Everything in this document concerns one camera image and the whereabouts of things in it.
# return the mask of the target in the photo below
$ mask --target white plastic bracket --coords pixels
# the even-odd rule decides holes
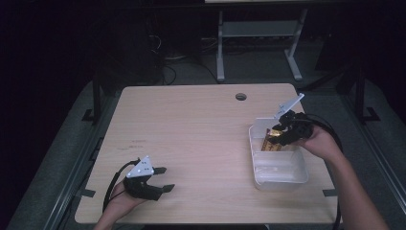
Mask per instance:
[[[144,157],[132,170],[126,175],[127,178],[153,175],[154,170],[149,160],[149,156]]]
[[[298,103],[305,94],[300,93],[298,97],[291,99],[287,101],[286,103],[281,103],[280,104],[280,110],[278,111],[277,114],[275,114],[274,118],[280,119],[280,117],[285,114],[287,111],[289,111],[293,106],[295,106],[296,103]]]

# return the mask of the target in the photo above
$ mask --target metal stand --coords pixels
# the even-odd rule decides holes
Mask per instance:
[[[307,9],[302,10],[299,21],[223,21],[223,11],[219,13],[218,18],[218,47],[217,47],[217,80],[224,81],[223,65],[223,37],[241,37],[241,36],[293,36],[293,43],[289,49],[285,50],[287,62],[289,63],[293,77],[296,81],[302,79],[298,65],[294,58],[296,47],[302,33],[305,23]]]

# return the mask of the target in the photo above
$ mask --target person's right hand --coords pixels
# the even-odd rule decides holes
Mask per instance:
[[[292,145],[301,146],[329,163],[343,156],[334,138],[319,126],[313,126],[313,134],[310,138],[300,139]]]

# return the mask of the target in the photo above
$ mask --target hole in table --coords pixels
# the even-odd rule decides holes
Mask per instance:
[[[236,94],[236,99],[239,101],[245,101],[247,99],[247,95],[243,94],[243,93],[237,93]]]

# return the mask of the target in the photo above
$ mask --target gold object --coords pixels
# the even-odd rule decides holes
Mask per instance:
[[[265,136],[265,139],[263,139],[263,144],[262,144],[261,150],[262,151],[279,151],[279,150],[281,150],[281,148],[282,148],[281,144],[272,144],[270,141],[268,141],[268,139],[270,137],[279,136],[281,134],[282,134],[282,131],[267,128],[266,136]]]

